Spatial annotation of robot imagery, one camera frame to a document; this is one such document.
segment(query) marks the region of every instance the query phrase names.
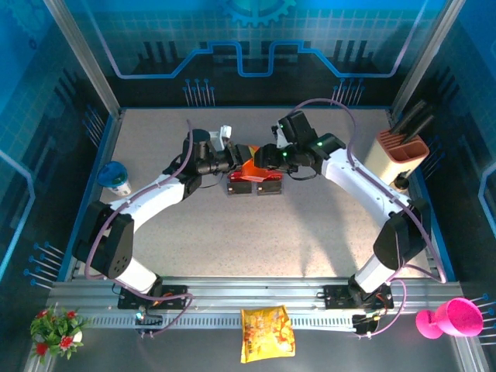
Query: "red flower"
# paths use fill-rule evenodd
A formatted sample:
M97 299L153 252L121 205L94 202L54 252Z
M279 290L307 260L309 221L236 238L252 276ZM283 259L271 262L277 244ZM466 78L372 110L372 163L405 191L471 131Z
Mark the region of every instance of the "red flower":
M45 355L48 350L48 345L45 343L37 343L36 344L36 354Z
M38 313L36 316L37 319L44 317L46 314L48 314L48 310L42 310L41 312Z
M73 337L71 336L62 336L62 339L60 340L60 348L65 351L67 349L69 349L69 347L72 346L72 339Z

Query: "yellow snack bag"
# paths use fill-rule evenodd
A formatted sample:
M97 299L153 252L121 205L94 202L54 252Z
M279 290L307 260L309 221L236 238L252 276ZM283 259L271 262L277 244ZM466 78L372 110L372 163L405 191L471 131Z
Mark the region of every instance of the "yellow snack bag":
M241 363L295 356L295 333L285 306L241 310L241 323Z

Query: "metal pillar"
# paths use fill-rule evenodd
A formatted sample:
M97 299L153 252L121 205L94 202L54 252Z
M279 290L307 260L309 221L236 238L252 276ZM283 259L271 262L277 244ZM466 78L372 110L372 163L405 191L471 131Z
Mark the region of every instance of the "metal pillar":
M401 112L405 109L408 100L419 85L427 68L436 56L441 43L455 22L458 13L465 4L465 0L447 0L446 6L441 11L441 16L436 24L430 40L424 50L417 57L414 67L408 72L405 81L401 85L392 105L392 117L397 120Z
M72 51L76 55L77 60L83 67L84 72L93 84L93 87L97 91L100 99L108 110L108 113L112 118L117 119L119 117L120 105L115 98L112 89L110 88L105 75L102 72L95 56L91 52L91 49L86 43L83 34L79 30L79 27L71 15L71 12L67 8L64 0L44 0L45 5L52 14L55 22L60 28L60 31L65 36L67 42L71 46Z

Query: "beige knife block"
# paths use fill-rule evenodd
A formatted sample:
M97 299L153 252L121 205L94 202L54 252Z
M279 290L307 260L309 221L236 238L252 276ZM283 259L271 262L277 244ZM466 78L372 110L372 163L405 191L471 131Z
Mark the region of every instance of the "beige knife block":
M390 134L389 130L379 132L363 165L378 176L385 184L392 184L399 174L408 177L429 155L429 148L420 136L401 145L402 134Z

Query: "speckled tabletop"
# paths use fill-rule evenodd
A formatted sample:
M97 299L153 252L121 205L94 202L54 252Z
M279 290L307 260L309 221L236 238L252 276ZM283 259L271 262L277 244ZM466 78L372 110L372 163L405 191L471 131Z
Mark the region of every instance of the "speckled tabletop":
M375 134L388 127L383 110L353 110L360 125L355 154L363 159ZM284 108L127 110L113 160L123 163L133 190L155 180L182 148L186 119L197 128L232 127L237 143L263 145ZM351 121L337 109L305 111L319 135L347 143ZM203 185L216 182L204 177ZM322 177L284 179L282 195L227 196L226 180L197 190L139 228L134 257L160 275L349 277L373 252L379 228L363 207ZM116 196L104 190L102 201ZM424 253L414 261L428 268ZM402 276L416 277L406 270Z

